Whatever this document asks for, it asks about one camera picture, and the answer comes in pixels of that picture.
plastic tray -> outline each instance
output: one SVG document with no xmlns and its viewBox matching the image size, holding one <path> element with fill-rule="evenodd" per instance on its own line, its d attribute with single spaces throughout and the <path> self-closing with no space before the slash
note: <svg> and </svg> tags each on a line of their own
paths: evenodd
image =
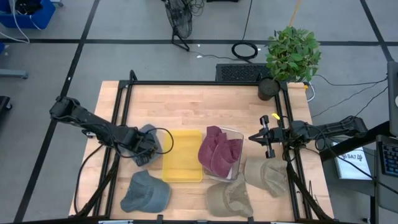
<svg viewBox="0 0 398 224">
<path fill-rule="evenodd" d="M 200 182 L 203 178 L 198 152 L 202 143 L 200 130 L 172 130 L 174 147 L 163 156 L 162 180 L 165 182 Z M 165 137 L 165 149 L 171 146 L 170 136 Z"/>
<path fill-rule="evenodd" d="M 223 181 L 223 182 L 232 182 L 234 180 L 236 180 L 238 178 L 238 174 L 239 174 L 239 166 L 241 163 L 241 157 L 242 157 L 242 150 L 243 150 L 243 134 L 240 133 L 237 130 L 233 130 L 231 128 L 222 128 L 220 127 L 220 129 L 222 130 L 223 133 L 226 133 L 226 138 L 228 140 L 230 139 L 242 139 L 242 145 L 241 145 L 241 154 L 239 155 L 239 159 L 232 165 L 231 170 L 229 171 L 229 174 L 227 176 L 227 178 L 222 178 L 222 177 L 218 177 L 216 174 L 208 171 L 207 169 L 205 169 L 205 174 L 215 180 L 218 181 Z"/>
</svg>

beige cap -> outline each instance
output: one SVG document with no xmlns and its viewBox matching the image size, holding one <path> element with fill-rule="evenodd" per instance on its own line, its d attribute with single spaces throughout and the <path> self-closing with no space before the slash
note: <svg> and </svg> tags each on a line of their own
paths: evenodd
<svg viewBox="0 0 398 224">
<path fill-rule="evenodd" d="M 269 191 L 280 197 L 288 188 L 286 161 L 249 157 L 244 167 L 244 178 L 248 184 Z"/>
<path fill-rule="evenodd" d="M 219 183 L 207 189 L 207 208 L 216 217 L 253 216 L 242 174 L 232 183 Z"/>
</svg>

red cloth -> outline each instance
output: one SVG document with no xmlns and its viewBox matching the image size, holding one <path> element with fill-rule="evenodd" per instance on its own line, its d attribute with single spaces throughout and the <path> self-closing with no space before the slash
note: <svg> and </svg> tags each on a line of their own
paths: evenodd
<svg viewBox="0 0 398 224">
<path fill-rule="evenodd" d="M 226 133 L 216 126 L 207 127 L 207 135 L 200 146 L 199 162 L 219 177 L 227 178 L 241 154 L 242 139 L 227 140 Z"/>
<path fill-rule="evenodd" d="M 199 148 L 199 162 L 209 171 L 211 171 L 211 158 L 217 146 L 216 138 L 221 133 L 221 129 L 217 126 L 207 127 L 207 135 Z"/>
<path fill-rule="evenodd" d="M 211 158 L 211 171 L 219 177 L 227 178 L 233 164 L 238 161 L 241 153 L 241 139 L 226 140 L 221 134 L 213 157 Z"/>
</svg>

blue-gray cap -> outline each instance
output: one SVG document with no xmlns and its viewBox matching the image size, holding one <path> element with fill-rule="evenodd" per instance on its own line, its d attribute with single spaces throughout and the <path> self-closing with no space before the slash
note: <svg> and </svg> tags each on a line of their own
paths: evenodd
<svg viewBox="0 0 398 224">
<path fill-rule="evenodd" d="M 131 178 L 126 196 L 120 202 L 120 207 L 125 212 L 138 210 L 159 213 L 166 208 L 170 193 L 170 186 L 150 176 L 148 170 L 136 172 Z"/>
</svg>

black clamp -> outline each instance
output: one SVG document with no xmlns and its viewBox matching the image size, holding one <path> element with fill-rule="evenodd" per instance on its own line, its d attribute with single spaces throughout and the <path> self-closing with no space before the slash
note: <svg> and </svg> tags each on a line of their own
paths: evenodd
<svg viewBox="0 0 398 224">
<path fill-rule="evenodd" d="M 253 217 L 249 217 L 248 218 L 248 224 L 254 224 L 254 218 Z"/>
<path fill-rule="evenodd" d="M 163 224 L 163 215 L 157 215 L 156 224 Z"/>
<path fill-rule="evenodd" d="M 133 70 L 130 70 L 130 79 L 129 79 L 129 84 L 132 85 L 134 81 L 137 81 L 137 76 L 136 73 Z"/>
</svg>

